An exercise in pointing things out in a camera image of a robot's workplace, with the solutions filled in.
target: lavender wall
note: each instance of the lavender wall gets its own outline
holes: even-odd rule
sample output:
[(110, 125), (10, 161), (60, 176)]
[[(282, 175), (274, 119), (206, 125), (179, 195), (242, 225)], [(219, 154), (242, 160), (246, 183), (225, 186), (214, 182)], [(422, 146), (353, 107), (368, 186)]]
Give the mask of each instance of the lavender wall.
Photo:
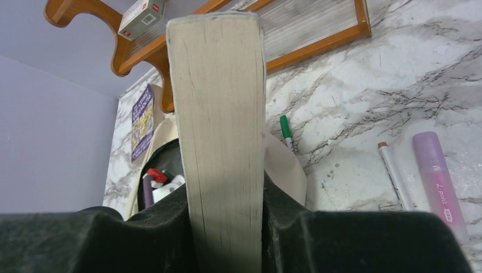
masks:
[[(124, 13), (136, 0), (104, 2)], [(0, 3), (1, 56), (116, 98), (152, 68), (143, 61), (126, 77), (113, 74), (114, 35), (90, 14), (79, 14), (67, 27), (58, 28), (44, 18), (47, 0)]]
[(117, 102), (0, 56), (0, 213), (101, 205)]

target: white tube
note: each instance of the white tube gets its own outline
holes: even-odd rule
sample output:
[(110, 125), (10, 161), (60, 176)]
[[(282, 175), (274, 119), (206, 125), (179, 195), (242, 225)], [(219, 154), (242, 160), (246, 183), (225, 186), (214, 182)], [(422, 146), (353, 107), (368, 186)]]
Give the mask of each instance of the white tube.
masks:
[(410, 198), (410, 195), (405, 188), (404, 180), (402, 178), (402, 175), (400, 174), (400, 170), (398, 170), (397, 162), (395, 160), (392, 148), (390, 148), (386, 142), (380, 142), (378, 143), (378, 152), (380, 153), (381, 160), (385, 165), (388, 177), (392, 182), (395, 193), (400, 200), (403, 210), (415, 210), (412, 199)]

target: marble wall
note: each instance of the marble wall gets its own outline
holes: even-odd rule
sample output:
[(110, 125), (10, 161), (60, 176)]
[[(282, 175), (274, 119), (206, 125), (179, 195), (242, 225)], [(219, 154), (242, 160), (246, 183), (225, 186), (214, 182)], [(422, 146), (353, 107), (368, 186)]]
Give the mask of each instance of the marble wall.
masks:
[[(428, 211), (412, 136), (438, 133), (482, 272), (482, 2), (367, 0), (372, 37), (269, 75), (267, 130), (288, 116), (312, 210), (398, 210), (377, 153), (387, 141), (417, 209)], [(119, 101), (104, 205), (122, 212), (137, 168), (129, 163), (130, 110), (151, 72)]]

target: white box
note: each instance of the white box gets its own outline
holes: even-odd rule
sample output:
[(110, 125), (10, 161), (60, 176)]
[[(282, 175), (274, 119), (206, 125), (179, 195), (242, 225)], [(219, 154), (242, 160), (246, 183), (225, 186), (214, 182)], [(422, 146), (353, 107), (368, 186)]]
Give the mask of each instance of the white box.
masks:
[(164, 0), (138, 0), (122, 16), (117, 34), (135, 40), (162, 18), (163, 10)]

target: highlighter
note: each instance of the highlighter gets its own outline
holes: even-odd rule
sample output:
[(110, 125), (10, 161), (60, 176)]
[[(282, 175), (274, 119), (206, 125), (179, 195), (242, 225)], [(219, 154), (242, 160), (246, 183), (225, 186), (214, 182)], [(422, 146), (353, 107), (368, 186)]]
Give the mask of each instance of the highlighter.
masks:
[(412, 140), (431, 211), (449, 226), (459, 243), (468, 242), (467, 225), (437, 134), (420, 133)]

